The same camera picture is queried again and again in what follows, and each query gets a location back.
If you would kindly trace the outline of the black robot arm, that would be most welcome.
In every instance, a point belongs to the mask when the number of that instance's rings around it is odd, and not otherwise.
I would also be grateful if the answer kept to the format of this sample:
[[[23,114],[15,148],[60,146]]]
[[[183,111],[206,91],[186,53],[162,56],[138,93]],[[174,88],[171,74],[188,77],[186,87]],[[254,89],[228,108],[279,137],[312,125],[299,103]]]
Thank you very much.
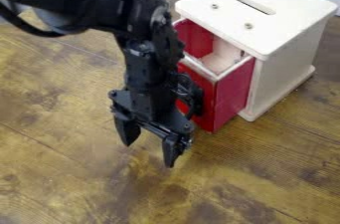
[[[176,101],[195,104],[194,86],[178,71],[184,44],[167,0],[6,0],[0,17],[24,32],[58,38],[90,29],[115,35],[126,57],[126,87],[110,92],[122,141],[132,144],[147,129],[163,139],[166,166],[191,144],[192,114]]]

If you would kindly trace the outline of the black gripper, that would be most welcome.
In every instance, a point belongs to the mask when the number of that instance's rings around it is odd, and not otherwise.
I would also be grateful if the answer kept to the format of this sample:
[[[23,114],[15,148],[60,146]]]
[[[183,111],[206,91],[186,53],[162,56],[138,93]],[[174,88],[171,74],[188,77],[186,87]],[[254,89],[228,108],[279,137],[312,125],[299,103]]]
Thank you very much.
[[[126,87],[110,92],[112,113],[122,142],[131,146],[144,128],[163,139],[166,167],[191,147],[192,124],[175,106],[176,73],[158,62],[151,42],[128,41]]]

